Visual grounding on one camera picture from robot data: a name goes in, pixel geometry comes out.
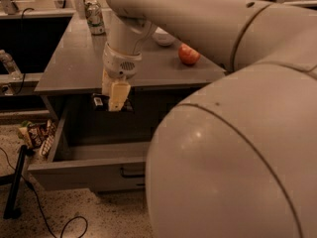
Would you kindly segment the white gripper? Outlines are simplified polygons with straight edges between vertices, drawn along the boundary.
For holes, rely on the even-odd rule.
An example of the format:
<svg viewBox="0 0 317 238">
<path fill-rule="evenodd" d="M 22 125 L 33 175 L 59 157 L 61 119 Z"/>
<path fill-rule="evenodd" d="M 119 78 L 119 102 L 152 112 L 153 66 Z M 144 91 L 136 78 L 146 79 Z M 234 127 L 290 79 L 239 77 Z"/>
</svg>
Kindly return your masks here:
<svg viewBox="0 0 317 238">
<path fill-rule="evenodd" d="M 108 44 L 103 52 L 102 91 L 105 96 L 109 95 L 108 110 L 120 111 L 128 98 L 131 85 L 127 81 L 115 81 L 114 79 L 132 78 L 138 71 L 142 61 L 142 55 L 123 55 L 114 51 Z"/>
</svg>

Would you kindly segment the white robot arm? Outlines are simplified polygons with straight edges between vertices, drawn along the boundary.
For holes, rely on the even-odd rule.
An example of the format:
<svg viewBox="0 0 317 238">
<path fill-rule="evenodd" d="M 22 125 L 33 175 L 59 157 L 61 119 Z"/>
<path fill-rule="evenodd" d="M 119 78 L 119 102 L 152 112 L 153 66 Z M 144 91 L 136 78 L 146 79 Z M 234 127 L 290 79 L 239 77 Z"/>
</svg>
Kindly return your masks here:
<svg viewBox="0 0 317 238">
<path fill-rule="evenodd" d="M 317 238 L 317 13 L 252 0 L 106 1 L 227 70 L 153 136 L 155 237 Z"/>
</svg>

